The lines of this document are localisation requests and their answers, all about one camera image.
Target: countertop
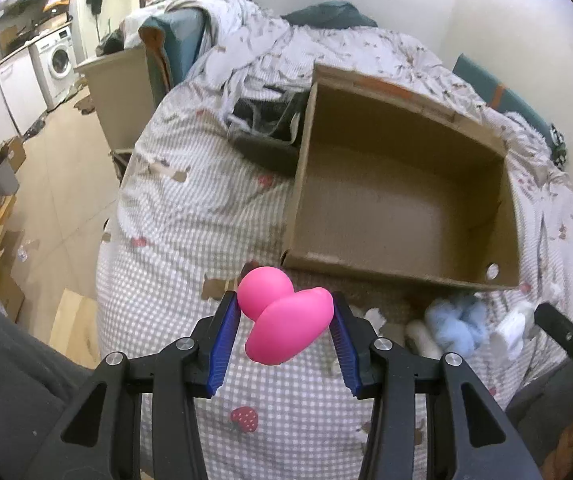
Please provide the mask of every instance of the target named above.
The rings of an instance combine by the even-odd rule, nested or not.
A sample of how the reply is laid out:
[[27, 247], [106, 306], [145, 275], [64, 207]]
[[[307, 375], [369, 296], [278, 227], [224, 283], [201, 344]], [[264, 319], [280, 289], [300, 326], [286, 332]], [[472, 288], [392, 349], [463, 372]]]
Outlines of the countertop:
[[16, 50], [14, 50], [13, 52], [11, 52], [8, 56], [3, 57], [0, 60], [0, 65], [2, 65], [3, 63], [5, 63], [6, 61], [8, 61], [10, 58], [12, 58], [13, 56], [15, 56], [16, 54], [22, 52], [25, 48], [30, 47], [32, 44], [34, 44], [36, 41], [41, 40], [42, 38], [44, 38], [45, 36], [48, 36], [49, 34], [53, 34], [54, 32], [57, 32], [58, 30], [60, 30], [61, 28], [67, 27], [68, 25], [71, 25], [71, 23], [73, 23], [73, 20], [69, 20], [66, 23], [63, 23], [62, 25], [60, 25], [59, 27], [55, 27], [52, 30], [48, 30], [42, 34], [40, 34], [39, 36], [34, 37], [32, 40], [27, 41], [24, 45], [22, 45], [21, 47], [17, 48]]

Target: pink ball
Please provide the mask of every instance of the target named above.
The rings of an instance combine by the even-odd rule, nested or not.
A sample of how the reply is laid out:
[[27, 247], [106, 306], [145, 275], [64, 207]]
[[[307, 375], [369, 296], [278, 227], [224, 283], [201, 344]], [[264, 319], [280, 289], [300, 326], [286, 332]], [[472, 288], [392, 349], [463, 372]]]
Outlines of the pink ball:
[[238, 304], [244, 314], [257, 321], [268, 305], [293, 292], [293, 283], [282, 270], [258, 267], [244, 276], [238, 285]]
[[263, 365], [279, 365], [317, 339], [333, 319], [333, 297], [325, 288], [301, 290], [274, 301], [253, 325], [247, 356]]

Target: bed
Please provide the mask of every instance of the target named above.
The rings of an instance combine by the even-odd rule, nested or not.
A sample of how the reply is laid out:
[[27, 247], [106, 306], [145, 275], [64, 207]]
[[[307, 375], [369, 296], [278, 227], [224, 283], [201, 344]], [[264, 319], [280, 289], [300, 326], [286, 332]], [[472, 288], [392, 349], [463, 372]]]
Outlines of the bed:
[[[521, 294], [535, 301], [556, 283], [558, 307], [573, 321], [573, 192], [542, 137], [517, 114], [488, 107], [418, 40], [375, 27], [294, 27], [248, 0], [219, 6], [214, 47], [164, 97], [135, 145], [106, 226], [97, 270], [102, 356], [157, 352], [211, 315], [249, 261], [278, 266], [292, 180], [244, 159], [228, 142], [228, 117], [240, 98], [278, 100], [274, 88], [305, 91], [314, 62], [406, 86], [491, 126], [505, 140], [521, 248], [521, 290], [484, 295], [495, 326]], [[298, 288], [342, 290], [352, 306], [379, 308], [391, 322], [413, 316], [386, 284], [289, 273]], [[212, 479], [352, 479], [363, 458], [371, 403], [351, 397], [325, 333], [279, 367], [244, 354], [250, 322], [240, 323], [227, 378], [196, 405]], [[544, 334], [510, 366], [483, 345], [469, 364], [503, 408], [514, 393], [563, 359]], [[414, 471], [426, 474], [426, 410], [416, 402]], [[254, 410], [258, 428], [232, 422]], [[143, 464], [151, 462], [151, 398], [142, 408]]]

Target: gray pants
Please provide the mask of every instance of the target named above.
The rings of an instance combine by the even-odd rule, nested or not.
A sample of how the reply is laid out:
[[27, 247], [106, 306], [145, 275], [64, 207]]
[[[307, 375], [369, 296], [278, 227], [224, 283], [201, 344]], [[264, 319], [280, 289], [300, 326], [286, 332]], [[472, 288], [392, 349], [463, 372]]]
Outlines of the gray pants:
[[0, 314], [0, 477], [19, 480], [90, 376]]

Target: strawberry print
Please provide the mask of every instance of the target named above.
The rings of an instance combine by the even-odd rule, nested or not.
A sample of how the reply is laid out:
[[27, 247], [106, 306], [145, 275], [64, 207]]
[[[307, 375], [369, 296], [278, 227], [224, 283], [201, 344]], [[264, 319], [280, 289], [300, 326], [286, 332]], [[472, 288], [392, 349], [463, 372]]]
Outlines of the strawberry print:
[[260, 175], [258, 177], [258, 184], [260, 184], [260, 186], [262, 187], [271, 187], [273, 185], [273, 175], [267, 174], [267, 175]]
[[231, 412], [231, 422], [237, 422], [242, 433], [253, 433], [258, 428], [258, 412], [249, 406], [235, 408]]
[[147, 241], [143, 236], [140, 236], [139, 238], [131, 238], [132, 247], [146, 247], [146, 245]]

